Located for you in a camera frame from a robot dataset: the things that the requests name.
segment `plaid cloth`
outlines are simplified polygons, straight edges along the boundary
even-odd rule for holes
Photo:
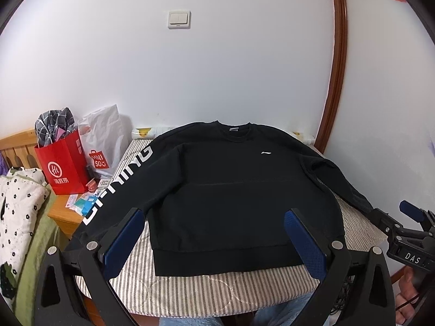
[[[44,147],[55,142],[57,130],[65,131],[59,139],[74,131],[74,117],[68,108],[50,110],[39,115],[35,122],[35,132],[38,137],[38,147]]]

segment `white plastic bag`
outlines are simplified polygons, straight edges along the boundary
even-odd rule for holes
[[[116,104],[86,115],[78,129],[88,164],[101,178],[112,177],[129,143]]]

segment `striped mattress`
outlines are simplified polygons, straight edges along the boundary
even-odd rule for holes
[[[132,141],[114,178],[151,142]],[[386,236],[358,210],[337,197],[349,249],[368,251]],[[91,295],[82,277],[78,287]],[[212,317],[241,314],[312,292],[319,281],[304,265],[253,272],[228,272],[194,277],[159,277],[154,274],[148,222],[118,277],[110,280],[119,299],[132,314],[148,316]]]

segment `blue gripper pad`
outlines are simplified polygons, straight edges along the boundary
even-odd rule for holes
[[[107,250],[104,255],[103,268],[103,276],[106,280],[119,275],[134,248],[134,244],[144,230],[144,223],[144,214],[142,211],[136,211]]]
[[[400,212],[406,214],[412,220],[421,223],[425,220],[423,211],[408,201],[402,201],[399,205]]]
[[[284,216],[284,228],[308,273],[322,281],[326,277],[326,258],[299,218],[292,212]]]

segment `wooden headboard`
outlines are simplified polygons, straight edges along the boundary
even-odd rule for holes
[[[27,130],[0,139],[0,151],[9,167],[41,168],[35,153],[35,130]]]

